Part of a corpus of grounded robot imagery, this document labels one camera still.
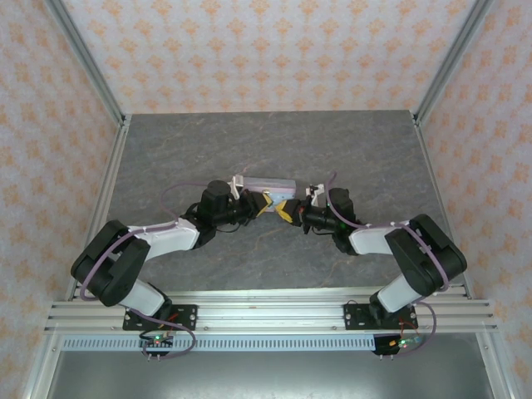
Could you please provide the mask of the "cartoon dog tin box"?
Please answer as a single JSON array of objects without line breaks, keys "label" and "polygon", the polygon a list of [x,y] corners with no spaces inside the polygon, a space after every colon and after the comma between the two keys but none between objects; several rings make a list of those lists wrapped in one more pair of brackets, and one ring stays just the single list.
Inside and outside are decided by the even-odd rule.
[{"label": "cartoon dog tin box", "polygon": [[296,182],[294,180],[286,179],[270,179],[257,178],[246,176],[247,190],[253,192],[262,192],[263,189],[269,189],[271,199],[274,203],[282,202],[283,200],[294,199],[296,196]]}]

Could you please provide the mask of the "grey metal sheet panel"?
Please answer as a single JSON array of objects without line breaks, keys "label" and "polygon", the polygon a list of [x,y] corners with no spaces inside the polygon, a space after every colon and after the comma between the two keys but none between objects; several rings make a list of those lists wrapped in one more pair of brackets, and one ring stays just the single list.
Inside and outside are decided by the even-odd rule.
[{"label": "grey metal sheet panel", "polygon": [[493,399],[482,361],[369,352],[64,352],[47,399]]}]

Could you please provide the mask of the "aluminium table side rail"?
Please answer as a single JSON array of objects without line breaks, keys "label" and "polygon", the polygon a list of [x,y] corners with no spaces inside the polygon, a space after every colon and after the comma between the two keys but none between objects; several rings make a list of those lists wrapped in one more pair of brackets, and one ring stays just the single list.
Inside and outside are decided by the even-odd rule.
[{"label": "aluminium table side rail", "polygon": [[[450,237],[450,239],[452,241],[454,241],[455,244],[457,244],[457,242],[455,240],[455,237],[453,236],[455,231],[454,231],[454,228],[451,226],[451,223],[450,223],[450,221],[448,219],[448,216],[447,216],[447,213],[446,213],[444,201],[443,201],[442,196],[441,196],[441,191],[440,191],[440,187],[439,187],[438,182],[437,182],[437,178],[436,178],[436,173],[435,173],[434,167],[433,167],[433,165],[431,163],[431,157],[430,157],[430,154],[429,154],[429,151],[428,151],[428,146],[427,146],[425,137],[424,137],[422,129],[421,129],[421,125],[420,125],[419,121],[414,116],[412,117],[412,123],[414,125],[416,136],[417,136],[417,138],[419,140],[419,144],[420,144],[421,151],[422,151],[422,154],[423,154],[425,162],[426,162],[426,167],[428,169],[429,176],[431,178],[431,183],[432,183],[433,189],[434,189],[434,191],[436,193],[438,209],[439,209],[439,212],[441,214],[441,218],[442,218],[442,222],[443,222],[443,228],[442,229],[444,230],[445,233],[447,233],[447,235]],[[456,278],[453,278],[452,281],[451,281],[451,285],[453,287],[458,286],[458,285],[463,287],[465,289],[465,296],[466,296],[466,298],[468,300],[472,300],[472,299],[475,298],[475,295],[471,292],[471,289],[470,289],[470,280],[469,280],[469,276],[468,276],[467,273],[463,273],[460,276],[458,276]]]},{"label": "aluminium table side rail", "polygon": [[126,114],[124,120],[118,126],[81,251],[84,251],[106,222],[131,120],[132,114]]}]

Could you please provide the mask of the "aluminium mounting rail beam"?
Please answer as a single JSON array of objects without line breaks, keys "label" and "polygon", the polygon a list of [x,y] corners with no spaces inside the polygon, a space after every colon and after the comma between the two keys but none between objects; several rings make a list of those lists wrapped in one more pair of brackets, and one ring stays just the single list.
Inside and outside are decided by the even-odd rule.
[{"label": "aluminium mounting rail beam", "polygon": [[[366,303],[374,287],[286,288],[171,292],[176,304],[198,306],[196,330],[207,334],[295,334],[343,333],[343,305],[350,299]],[[495,312],[490,301],[466,298],[461,286],[449,288],[416,306],[418,330],[439,333],[496,331]],[[125,310],[85,302],[78,297],[54,302],[45,324],[47,333],[104,334],[121,330]]]}]

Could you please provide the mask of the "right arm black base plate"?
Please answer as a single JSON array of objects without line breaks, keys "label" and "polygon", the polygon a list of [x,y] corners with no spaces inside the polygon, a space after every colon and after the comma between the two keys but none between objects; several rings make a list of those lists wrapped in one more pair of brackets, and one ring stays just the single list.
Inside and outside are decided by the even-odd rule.
[{"label": "right arm black base plate", "polygon": [[343,321],[347,330],[388,331],[418,328],[417,315],[413,307],[404,307],[397,312],[389,313],[375,303],[345,303]]}]

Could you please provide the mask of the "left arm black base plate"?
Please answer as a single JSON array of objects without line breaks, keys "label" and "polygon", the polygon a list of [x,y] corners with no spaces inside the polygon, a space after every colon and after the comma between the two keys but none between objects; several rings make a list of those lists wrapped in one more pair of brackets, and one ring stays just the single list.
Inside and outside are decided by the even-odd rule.
[{"label": "left arm black base plate", "polygon": [[[171,304],[163,308],[152,318],[166,321],[168,323],[178,324],[180,326],[187,327],[191,331],[195,330],[195,324],[197,319],[198,306],[193,304]],[[175,330],[174,327],[160,323],[152,322],[133,313],[130,310],[126,310],[122,329],[125,331],[153,331],[156,329],[162,329],[163,331]]]}]

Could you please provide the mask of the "aluminium corner post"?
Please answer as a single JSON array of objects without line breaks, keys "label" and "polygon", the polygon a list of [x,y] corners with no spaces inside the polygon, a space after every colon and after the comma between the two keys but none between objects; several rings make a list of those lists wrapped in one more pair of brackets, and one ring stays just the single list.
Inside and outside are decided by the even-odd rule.
[{"label": "aluminium corner post", "polygon": [[429,117],[432,108],[444,91],[447,82],[458,66],[463,54],[484,21],[494,0],[475,0],[460,30],[456,34],[448,52],[441,62],[437,73],[431,81],[420,105],[412,114],[415,126],[422,126]]},{"label": "aluminium corner post", "polygon": [[101,69],[96,64],[90,48],[82,37],[73,17],[67,10],[67,5],[63,0],[43,0],[43,2],[56,20],[59,28],[63,31],[67,42],[87,74],[89,81],[96,89],[112,120],[118,125],[122,125],[126,119],[126,115],[122,112]]}]

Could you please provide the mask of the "aluminium frame bar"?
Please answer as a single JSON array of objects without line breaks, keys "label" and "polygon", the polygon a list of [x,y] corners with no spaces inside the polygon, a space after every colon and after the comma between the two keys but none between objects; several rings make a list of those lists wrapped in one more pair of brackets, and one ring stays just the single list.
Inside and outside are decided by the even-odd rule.
[{"label": "aluminium frame bar", "polygon": [[62,351],[60,334],[45,335],[37,349],[22,399],[47,399]]},{"label": "aluminium frame bar", "polygon": [[500,352],[500,338],[492,332],[475,334],[494,399],[515,399]]}]

